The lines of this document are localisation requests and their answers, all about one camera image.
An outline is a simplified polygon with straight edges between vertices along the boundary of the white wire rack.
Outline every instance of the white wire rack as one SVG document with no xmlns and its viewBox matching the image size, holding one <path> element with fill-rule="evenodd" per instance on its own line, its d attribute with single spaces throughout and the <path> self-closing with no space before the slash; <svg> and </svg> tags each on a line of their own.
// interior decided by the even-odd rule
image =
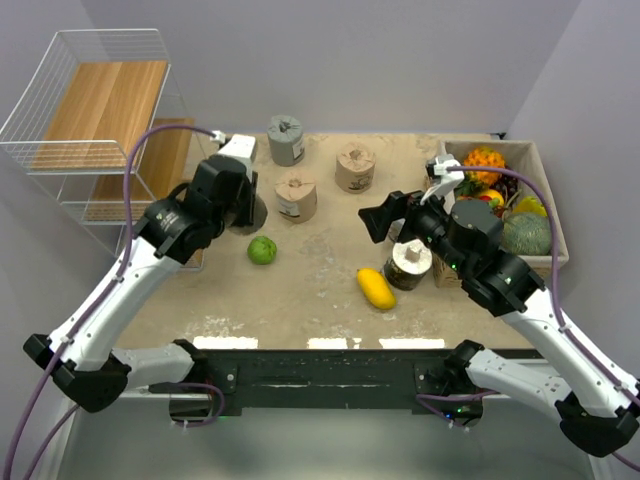
<svg viewBox="0 0 640 480">
<path fill-rule="evenodd" d="M 64 30 L 54 35 L 31 81 L 0 129 L 0 148 L 55 198 L 69 215 L 83 224 L 96 240 L 116 255 L 122 243 L 123 199 L 109 197 L 105 200 L 99 193 L 101 187 L 110 184 L 110 179 L 121 184 L 128 153 L 126 150 L 130 145 L 124 146 L 117 138 L 100 138 L 97 135 L 88 139 L 74 138 L 73 135 L 52 138 L 51 134 L 57 121 L 56 113 L 65 101 L 65 95 L 71 90 L 72 84 L 76 85 L 75 76 L 80 75 L 82 68 L 86 68 L 83 64 L 105 62 L 128 62 L 122 64 L 123 69 L 124 65 L 134 68 L 132 62 L 157 62 L 140 67 L 155 68 L 154 79 L 159 85 L 157 96 L 150 103 L 148 122 L 141 126 L 142 130 L 148 129 L 157 115 L 188 117 L 171 71 L 169 54 L 158 30 Z M 91 111 L 94 103 L 91 92 L 82 100 L 86 102 L 86 111 Z M 138 191 L 149 195 L 138 195 L 132 201 L 134 218 L 139 218 L 146 206 L 156 200 L 152 189 L 140 175 L 143 155 L 144 151 L 141 151 L 134 163 L 131 183 L 141 184 L 142 188 Z M 104 228 L 110 227 L 114 229 L 113 234 L 105 234 Z M 99 235 L 93 233 L 96 229 L 100 231 Z M 202 267 L 201 262 L 197 263 L 197 258 L 201 260 L 202 255 L 192 259 L 189 269 Z"/>
<path fill-rule="evenodd" d="M 29 173 L 123 170 L 126 154 L 117 139 L 44 138 L 79 65 L 101 62 L 166 62 L 161 91 L 170 74 L 169 54 L 156 29 L 57 32 L 0 130 L 0 148 Z"/>
</svg>

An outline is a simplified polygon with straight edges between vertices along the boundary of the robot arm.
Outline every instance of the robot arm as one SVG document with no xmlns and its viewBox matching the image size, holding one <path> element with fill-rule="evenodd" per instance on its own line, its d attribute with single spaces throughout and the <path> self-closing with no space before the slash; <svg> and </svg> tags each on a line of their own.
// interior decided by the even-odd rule
<svg viewBox="0 0 640 480">
<path fill-rule="evenodd" d="M 470 381 L 545 412 L 591 455 L 614 452 L 638 429 L 640 410 L 629 398 L 638 397 L 638 381 L 615 365 L 566 315 L 565 325 L 559 323 L 542 279 L 500 246 L 502 222 L 485 202 L 457 202 L 450 214 L 445 211 L 443 197 L 462 180 L 462 172 L 447 169 L 458 165 L 450 155 L 436 157 L 427 167 L 436 183 L 426 194 L 393 192 L 380 207 L 360 210 L 372 240 L 384 240 L 391 223 L 404 218 L 398 241 L 419 238 L 456 271 L 474 302 L 520 332 L 560 374 L 536 374 L 466 341 L 449 361 L 453 366 L 449 372 L 458 377 L 454 382 Z M 576 347 L 568 330 L 597 361 L 615 372 L 627 393 Z"/>
<path fill-rule="evenodd" d="M 200 162 L 193 180 L 152 203 L 134 227 L 129 266 L 118 284 L 82 325 L 51 376 L 58 387 L 89 412 L 110 405 L 125 389 L 179 382 L 206 359 L 184 340 L 161 348 L 114 349 L 122 331 L 151 294 L 198 249 L 226 228 L 255 231 L 266 219 L 252 171 L 255 138 L 235 135 L 217 154 Z M 179 199 L 184 192 L 184 199 Z M 32 335 L 27 354 L 44 368 L 74 321 L 117 276 L 123 256 L 65 323 L 48 337 Z"/>
</svg>

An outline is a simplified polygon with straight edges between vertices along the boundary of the wooden shelf board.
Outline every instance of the wooden shelf board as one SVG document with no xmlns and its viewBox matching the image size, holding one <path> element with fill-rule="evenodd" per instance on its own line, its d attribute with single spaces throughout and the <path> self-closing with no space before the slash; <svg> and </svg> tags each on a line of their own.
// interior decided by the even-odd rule
<svg viewBox="0 0 640 480">
<path fill-rule="evenodd" d="M 153 122 L 153 126 L 166 125 L 169 123 L 182 123 L 193 125 L 193 118 L 158 118 Z M 155 198 L 162 198 L 182 181 L 182 172 L 187 162 L 191 132 L 188 130 L 165 130 L 158 132 L 149 138 L 144 150 L 144 156 L 138 169 L 138 175 L 146 183 Z M 96 181 L 90 202 L 122 202 L 122 181 L 123 175 L 100 175 Z M 131 176 L 131 200 L 151 201 L 144 186 L 134 175 Z M 104 205 L 90 203 L 87 209 L 87 216 L 91 216 L 91 221 L 99 221 L 101 212 L 113 219 L 114 211 L 120 211 L 124 220 L 124 209 L 122 205 L 104 208 Z"/>
<path fill-rule="evenodd" d="M 199 270 L 204 262 L 204 250 L 197 250 L 187 263 L 182 266 L 184 270 Z"/>
<path fill-rule="evenodd" d="M 134 223 L 144 214 L 145 208 L 147 208 L 147 204 L 138 203 L 131 205 Z M 82 217 L 82 221 L 86 223 L 124 222 L 124 203 L 89 203 Z"/>
<path fill-rule="evenodd" d="M 42 140 L 115 140 L 129 152 L 149 126 L 167 67 L 166 61 L 81 63 Z M 123 168 L 124 156 L 107 147 L 42 145 L 30 168 Z"/>
</svg>

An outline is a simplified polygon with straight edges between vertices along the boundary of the white wall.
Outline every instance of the white wall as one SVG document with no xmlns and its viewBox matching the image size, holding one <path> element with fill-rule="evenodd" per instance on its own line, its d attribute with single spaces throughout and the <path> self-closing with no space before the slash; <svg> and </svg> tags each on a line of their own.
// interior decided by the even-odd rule
<svg viewBox="0 0 640 480">
<path fill-rule="evenodd" d="M 3 2 L 0 15 L 0 124 L 33 75 L 53 34 L 92 28 L 78 0 Z M 0 452 L 41 371 L 22 352 L 32 333 L 48 333 L 75 310 L 111 259 L 0 150 Z M 45 391 L 21 443 L 14 477 L 52 425 L 61 395 Z"/>
<path fill-rule="evenodd" d="M 536 141 L 552 183 L 571 256 L 564 308 L 636 376 L 639 18 L 637 0 L 583 0 L 509 129 L 509 138 Z M 640 439 L 634 445 L 629 457 L 640 462 Z"/>
<path fill-rule="evenodd" d="M 579 0 L 82 0 L 156 27 L 199 123 L 258 131 L 505 131 Z"/>
</svg>

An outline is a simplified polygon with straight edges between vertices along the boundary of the purple cable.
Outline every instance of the purple cable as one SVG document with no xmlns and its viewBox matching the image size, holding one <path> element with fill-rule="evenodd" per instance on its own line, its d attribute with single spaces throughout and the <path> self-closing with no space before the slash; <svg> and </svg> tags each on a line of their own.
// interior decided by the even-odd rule
<svg viewBox="0 0 640 480">
<path fill-rule="evenodd" d="M 636 463 L 633 463 L 631 460 L 626 459 L 625 457 L 620 455 L 618 452 L 613 452 L 611 455 L 613 455 L 615 458 L 620 460 L 622 463 L 624 463 L 631 470 L 635 470 L 636 472 L 640 472 L 640 465 L 638 465 Z"/>
<path fill-rule="evenodd" d="M 547 215 L 549 216 L 549 226 L 551 227 L 551 306 L 553 309 L 553 313 L 558 319 L 558 324 L 560 327 L 564 327 L 567 322 L 564 319 L 564 315 L 562 314 L 562 308 L 560 307 L 560 295 L 558 293 L 558 229 L 556 226 L 556 220 L 553 217 L 553 211 L 551 210 L 551 206 L 549 202 L 544 197 L 540 189 L 527 177 L 524 175 L 514 172 L 513 170 L 507 170 L 506 168 L 497 168 L 497 167 L 467 167 L 467 166 L 459 166 L 459 167 L 449 167 L 447 169 L 450 172 L 494 172 L 500 173 L 502 175 L 507 175 L 510 177 L 517 178 L 518 180 L 524 182 L 526 185 L 533 190 L 547 211 Z M 595 367 L 602 372 L 602 374 L 609 379 L 624 395 L 637 406 L 640 407 L 640 400 L 636 398 L 636 396 L 629 391 L 627 388 L 622 387 L 622 382 L 618 377 L 616 377 L 598 358 L 593 355 L 589 349 L 580 342 L 580 339 L 576 337 L 576 335 L 571 331 L 571 329 L 565 330 L 564 333 L 567 335 L 567 338 L 573 343 L 573 345 L 585 356 Z M 612 454 L 615 458 L 620 460 L 622 463 L 632 468 L 633 470 L 640 472 L 640 466 L 635 463 L 627 460 L 622 455 L 617 452 Z"/>
<path fill-rule="evenodd" d="M 182 425 L 184 425 L 185 428 L 204 427 L 205 425 L 211 425 L 220 417 L 220 415 L 222 415 L 222 412 L 224 411 L 224 394 L 222 393 L 222 390 L 220 390 L 215 385 L 209 385 L 207 383 L 189 383 L 189 382 L 176 383 L 175 385 L 178 387 L 185 387 L 185 388 L 206 388 L 214 392 L 218 397 L 220 397 L 220 406 L 218 406 L 218 410 L 216 411 L 216 413 L 206 418 L 202 422 L 192 422 L 192 423 L 183 422 Z"/>
<path fill-rule="evenodd" d="M 192 132 L 202 133 L 209 136 L 211 135 L 211 131 L 204 128 L 193 127 L 191 125 L 181 125 L 179 123 L 171 123 L 171 124 L 160 125 L 158 127 L 151 128 L 138 139 L 134 147 L 131 149 L 131 152 L 127 156 L 127 162 L 125 164 L 124 179 L 122 182 L 122 190 L 123 190 L 124 205 L 125 205 L 124 212 L 125 212 L 125 224 L 126 224 L 126 232 L 127 232 L 127 235 L 126 235 L 127 243 L 125 244 L 125 247 L 124 247 L 122 263 L 118 267 L 118 270 L 116 272 L 116 277 L 121 277 L 124 274 L 125 270 L 127 269 L 129 265 L 129 259 L 131 258 L 131 249 L 133 247 L 133 215 L 131 213 L 131 187 L 130 187 L 130 176 L 131 176 L 131 170 L 133 169 L 133 162 L 138 154 L 138 151 L 151 135 L 153 135 L 154 133 L 160 132 L 162 130 L 170 130 L 170 129 L 191 130 Z M 84 311 L 84 313 L 80 315 L 80 317 L 77 319 L 77 321 L 74 323 L 74 325 L 69 330 L 69 333 L 67 334 L 67 337 L 69 338 L 69 340 L 71 340 L 76 335 L 76 333 L 78 333 L 80 328 L 82 328 L 82 325 L 87 321 L 87 319 L 91 316 L 91 314 L 93 314 L 96 308 L 98 308 L 104 302 L 104 300 L 109 296 L 109 294 L 117 284 L 118 284 L 117 280 L 111 280 L 105 286 L 102 293 L 100 293 L 100 295 L 98 295 L 98 297 L 91 303 L 91 305 L 89 305 L 89 307 Z M 13 461 L 18 451 L 18 444 L 20 443 L 20 438 L 24 433 L 24 429 L 27 425 L 27 421 L 29 420 L 31 413 L 33 412 L 33 408 L 36 402 L 38 401 L 38 397 L 42 393 L 42 390 L 44 389 L 44 386 L 47 383 L 47 380 L 49 379 L 51 372 L 53 371 L 60 357 L 62 357 L 62 354 L 67 348 L 67 345 L 68 343 L 61 343 L 58 349 L 54 352 L 53 356 L 51 357 L 51 360 L 49 360 L 49 363 L 47 364 L 47 367 L 45 368 L 42 374 L 42 377 L 40 377 L 40 380 L 36 384 L 36 388 L 33 390 L 31 397 L 29 397 L 29 400 L 27 401 L 27 405 L 24 408 L 22 416 L 18 420 L 18 425 L 16 426 L 13 436 L 11 437 L 11 442 L 9 443 L 9 448 L 7 450 L 7 455 L 5 457 L 4 469 L 3 469 L 3 475 L 2 475 L 2 478 L 4 480 L 11 480 L 11 470 L 13 468 Z"/>
<path fill-rule="evenodd" d="M 427 395 L 425 393 L 420 393 L 416 395 L 416 400 L 420 405 L 429 410 L 434 415 L 442 418 L 446 422 L 451 422 L 456 427 L 464 428 L 464 425 L 458 422 L 454 418 L 448 418 L 441 410 L 438 410 L 436 407 L 432 407 L 426 401 L 427 400 L 438 400 L 441 402 L 477 402 L 478 400 L 482 400 L 484 397 L 489 395 L 496 395 L 498 392 L 494 392 L 493 390 L 489 390 L 486 392 L 475 393 L 473 395 L 465 395 L 458 397 L 443 397 L 440 395 Z"/>
<path fill-rule="evenodd" d="M 67 420 L 69 420 L 69 418 L 71 418 L 71 415 L 76 413 L 76 411 L 79 408 L 80 408 L 80 405 L 74 405 L 73 407 L 71 407 L 62 416 L 62 418 L 60 418 L 60 420 L 58 420 L 58 423 L 56 423 L 53 426 L 53 428 L 51 429 L 49 434 L 42 441 L 42 444 L 40 445 L 40 448 L 38 449 L 38 451 L 34 455 L 33 460 L 31 461 L 31 465 L 29 465 L 29 468 L 27 469 L 27 473 L 24 474 L 24 479 L 23 480 L 29 480 L 31 478 L 31 475 L 33 475 L 33 472 L 35 471 L 36 467 L 38 466 L 38 462 L 40 461 L 40 458 L 42 458 L 42 455 L 44 454 L 44 451 L 49 446 L 49 443 L 51 443 L 51 440 L 53 439 L 53 437 L 56 436 L 56 433 L 58 433 L 58 430 L 60 430 L 62 428 L 62 425 L 64 425 L 65 422 Z"/>
</svg>

